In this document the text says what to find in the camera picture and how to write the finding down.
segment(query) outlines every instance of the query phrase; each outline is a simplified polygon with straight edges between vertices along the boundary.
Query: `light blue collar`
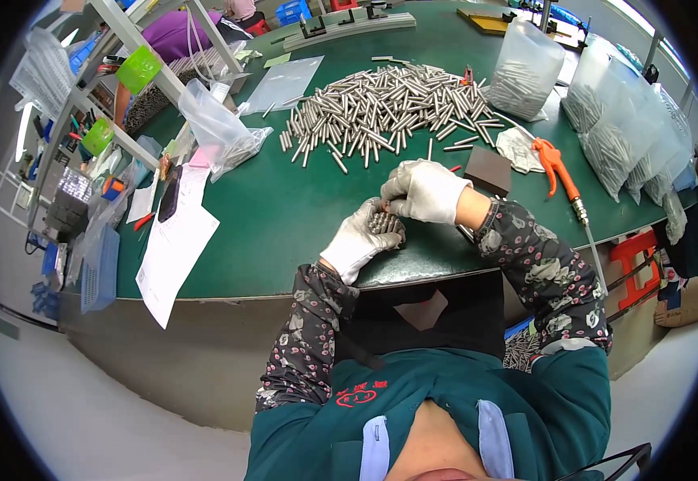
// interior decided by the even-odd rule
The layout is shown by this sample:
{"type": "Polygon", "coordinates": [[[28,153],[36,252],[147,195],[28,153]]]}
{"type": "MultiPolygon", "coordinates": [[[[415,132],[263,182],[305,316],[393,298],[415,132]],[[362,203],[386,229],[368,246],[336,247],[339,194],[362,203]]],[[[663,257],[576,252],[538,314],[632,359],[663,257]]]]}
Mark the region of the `light blue collar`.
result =
{"type": "MultiPolygon", "coordinates": [[[[504,415],[496,404],[481,399],[478,410],[480,458],[491,478],[514,478],[512,448],[504,415]]],[[[360,481],[383,481],[389,471],[389,435],[387,418],[376,416],[362,428],[362,465],[360,481]]]]}

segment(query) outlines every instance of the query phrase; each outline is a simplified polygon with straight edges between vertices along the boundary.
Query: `floral sleeve cover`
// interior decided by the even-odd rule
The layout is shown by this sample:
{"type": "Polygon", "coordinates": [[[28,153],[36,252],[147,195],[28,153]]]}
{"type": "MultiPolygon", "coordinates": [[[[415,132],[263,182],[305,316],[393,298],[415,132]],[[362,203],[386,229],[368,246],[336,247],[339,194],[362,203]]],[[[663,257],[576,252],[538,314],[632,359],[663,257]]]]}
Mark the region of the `floral sleeve cover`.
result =
{"type": "Polygon", "coordinates": [[[535,313],[541,353],[599,346],[611,351],[603,289],[594,269],[517,202],[493,199],[475,235],[523,305],[535,313]]]}
{"type": "Polygon", "coordinates": [[[327,402],[335,333],[339,321],[351,318],[359,293],[319,264],[298,267],[290,318],[260,378],[263,386],[256,392],[256,412],[288,402],[327,402]]]}

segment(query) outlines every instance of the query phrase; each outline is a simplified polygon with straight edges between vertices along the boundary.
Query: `window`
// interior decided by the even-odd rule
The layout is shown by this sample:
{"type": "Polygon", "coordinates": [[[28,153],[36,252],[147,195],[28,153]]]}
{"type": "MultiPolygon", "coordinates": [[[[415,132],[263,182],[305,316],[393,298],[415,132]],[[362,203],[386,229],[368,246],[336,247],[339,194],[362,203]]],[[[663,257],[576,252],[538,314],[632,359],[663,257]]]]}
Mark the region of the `window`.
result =
{"type": "Polygon", "coordinates": [[[79,32],[79,28],[77,28],[72,33],[68,34],[68,36],[66,36],[66,38],[61,40],[61,46],[64,49],[71,44],[71,42],[74,40],[74,37],[77,36],[77,32],[79,32]]]}
{"type": "Polygon", "coordinates": [[[17,130],[17,144],[15,146],[15,161],[20,162],[23,158],[24,143],[26,143],[26,130],[28,130],[28,121],[31,120],[31,110],[34,104],[28,102],[23,108],[23,115],[20,116],[20,127],[17,130]]]}
{"type": "MultiPolygon", "coordinates": [[[[627,18],[629,18],[633,22],[635,22],[635,24],[638,27],[640,27],[644,32],[646,32],[649,37],[653,37],[654,33],[656,33],[656,28],[654,28],[653,25],[648,23],[648,20],[646,20],[643,17],[643,15],[641,15],[637,10],[632,8],[624,0],[603,0],[603,1],[611,4],[614,8],[616,8],[619,12],[624,14],[627,18]]],[[[674,63],[675,66],[678,67],[678,69],[681,71],[682,75],[685,75],[685,79],[689,80],[690,75],[688,74],[688,71],[683,66],[683,63],[681,62],[681,59],[680,59],[680,55],[678,55],[678,53],[675,52],[675,49],[672,48],[672,45],[670,44],[670,42],[668,42],[666,39],[663,39],[659,43],[659,48],[662,49],[664,51],[664,53],[667,54],[667,56],[670,58],[670,62],[674,63]]]]}
{"type": "Polygon", "coordinates": [[[643,18],[643,15],[637,13],[637,10],[632,8],[624,0],[604,0],[604,1],[613,5],[619,12],[627,15],[627,17],[630,18],[633,22],[637,23],[637,26],[639,26],[646,33],[648,33],[649,37],[654,36],[656,29],[650,23],[648,23],[648,20],[643,18]]]}
{"type": "Polygon", "coordinates": [[[664,53],[667,54],[672,63],[677,65],[677,67],[680,69],[683,75],[685,75],[686,80],[690,79],[688,71],[685,69],[683,63],[681,62],[681,56],[677,52],[675,52],[675,49],[672,47],[672,44],[667,39],[664,39],[659,43],[659,46],[662,48],[662,50],[664,50],[664,53]]]}

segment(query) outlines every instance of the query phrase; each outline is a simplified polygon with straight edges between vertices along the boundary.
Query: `glasses frame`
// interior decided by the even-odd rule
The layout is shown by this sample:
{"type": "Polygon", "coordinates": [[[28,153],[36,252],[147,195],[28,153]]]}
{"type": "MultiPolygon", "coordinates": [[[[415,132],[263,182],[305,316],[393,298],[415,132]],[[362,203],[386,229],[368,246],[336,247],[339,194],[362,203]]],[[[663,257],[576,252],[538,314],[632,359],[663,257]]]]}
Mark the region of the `glasses frame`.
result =
{"type": "Polygon", "coordinates": [[[555,481],[564,481],[566,479],[570,479],[573,477],[575,474],[579,474],[583,471],[588,470],[589,468],[595,467],[598,464],[605,463],[607,461],[612,461],[613,459],[621,458],[624,456],[630,456],[629,459],[622,465],[619,469],[617,469],[611,476],[608,476],[604,481],[613,481],[614,479],[617,479],[619,476],[627,472],[627,469],[629,469],[633,464],[637,464],[637,468],[640,470],[640,474],[644,474],[648,464],[651,462],[651,443],[645,443],[641,444],[639,446],[636,446],[632,449],[628,449],[626,451],[622,451],[619,454],[614,454],[611,457],[607,457],[605,459],[601,459],[600,461],[597,461],[596,463],[593,463],[589,466],[585,466],[583,468],[577,469],[573,473],[568,473],[565,476],[561,478],[557,478],[555,481]]]}

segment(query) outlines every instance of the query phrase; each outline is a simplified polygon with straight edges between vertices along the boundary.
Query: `white cloth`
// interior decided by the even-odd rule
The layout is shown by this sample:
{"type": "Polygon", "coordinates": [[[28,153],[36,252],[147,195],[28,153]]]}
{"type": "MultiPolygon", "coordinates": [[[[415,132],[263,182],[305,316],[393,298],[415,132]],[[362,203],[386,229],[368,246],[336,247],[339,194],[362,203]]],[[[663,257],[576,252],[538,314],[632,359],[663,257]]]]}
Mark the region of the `white cloth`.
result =
{"type": "Polygon", "coordinates": [[[544,172],[539,160],[539,151],[531,148],[531,140],[517,127],[499,132],[496,150],[512,162],[512,168],[519,173],[544,172]]]}
{"type": "Polygon", "coordinates": [[[390,201],[387,211],[395,216],[452,226],[466,186],[472,187],[472,181],[456,176],[440,163],[405,160],[381,186],[381,198],[390,201]]]}
{"type": "Polygon", "coordinates": [[[346,285],[352,285],[363,265],[383,250],[400,245],[402,237],[394,232],[371,233],[373,214],[381,211],[381,199],[371,197],[351,216],[346,217],[331,243],[320,253],[346,285]]]}

